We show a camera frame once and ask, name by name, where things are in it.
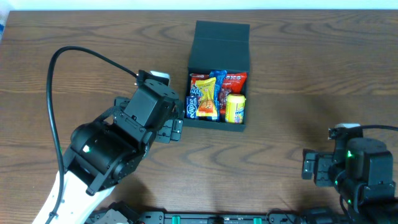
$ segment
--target table surface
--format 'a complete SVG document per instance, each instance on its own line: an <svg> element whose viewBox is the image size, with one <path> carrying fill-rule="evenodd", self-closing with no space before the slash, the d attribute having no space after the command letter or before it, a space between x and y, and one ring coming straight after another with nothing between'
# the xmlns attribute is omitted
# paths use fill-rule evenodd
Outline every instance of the table surface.
<svg viewBox="0 0 398 224"><path fill-rule="evenodd" d="M180 142L155 143L100 207L123 200L170 212L340 209L335 189L301 179L302 149L332 151L326 139L337 123L398 125L397 11L13 11L0 46L2 223L30 223L55 180L45 104L52 54L79 45L135 71L167 72L182 99L196 20L251 25L246 130L186 127ZM135 90L117 68L64 53L53 81L62 147L115 96ZM398 157L396 133L365 134ZM395 162L395 180L397 170Z"/></svg>

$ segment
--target blue snack bag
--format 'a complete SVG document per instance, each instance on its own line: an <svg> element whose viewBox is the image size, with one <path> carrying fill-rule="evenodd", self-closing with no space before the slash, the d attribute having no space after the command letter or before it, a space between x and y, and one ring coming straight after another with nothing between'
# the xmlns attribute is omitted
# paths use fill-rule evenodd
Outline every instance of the blue snack bag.
<svg viewBox="0 0 398 224"><path fill-rule="evenodd" d="M218 101L218 94L221 91L221 87L223 86L224 79L226 77L227 71L226 70L216 70L210 72L209 78L216 78L216 85L214 87L214 104L216 105L217 109L217 117L209 117L208 119L211 121L220 121L220 103Z"/></svg>
<svg viewBox="0 0 398 224"><path fill-rule="evenodd" d="M198 119L197 109L198 109L198 97L187 96L187 118Z"/></svg>

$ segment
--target yellow container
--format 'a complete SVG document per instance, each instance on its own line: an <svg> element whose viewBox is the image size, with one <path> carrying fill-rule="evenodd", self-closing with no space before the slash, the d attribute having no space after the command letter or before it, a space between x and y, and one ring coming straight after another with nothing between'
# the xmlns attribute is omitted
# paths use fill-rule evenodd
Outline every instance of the yellow container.
<svg viewBox="0 0 398 224"><path fill-rule="evenodd" d="M240 94L229 94L226 99L225 122L243 123L245 97Z"/></svg>

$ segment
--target black box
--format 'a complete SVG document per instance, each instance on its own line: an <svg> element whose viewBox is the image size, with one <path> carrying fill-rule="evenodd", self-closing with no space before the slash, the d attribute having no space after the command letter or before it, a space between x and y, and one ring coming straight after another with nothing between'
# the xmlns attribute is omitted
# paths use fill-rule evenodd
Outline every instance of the black box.
<svg viewBox="0 0 398 224"><path fill-rule="evenodd" d="M184 126L226 131L243 131L248 113L247 82L250 72L249 24L197 21L191 56L188 64L188 82L185 96L189 96L191 73L210 74L213 70L228 73L246 72L248 77L241 94L246 97L243 124L184 119Z"/></svg>

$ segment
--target yellow snack bag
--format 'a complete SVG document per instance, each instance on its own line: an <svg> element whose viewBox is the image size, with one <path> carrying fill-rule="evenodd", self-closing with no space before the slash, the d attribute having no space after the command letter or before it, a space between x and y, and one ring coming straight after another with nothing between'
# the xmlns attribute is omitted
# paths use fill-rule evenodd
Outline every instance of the yellow snack bag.
<svg viewBox="0 0 398 224"><path fill-rule="evenodd" d="M197 116L217 116L217 109L213 99L215 85L215 77L207 80L197 80L196 86L203 93L203 97L197 109Z"/></svg>

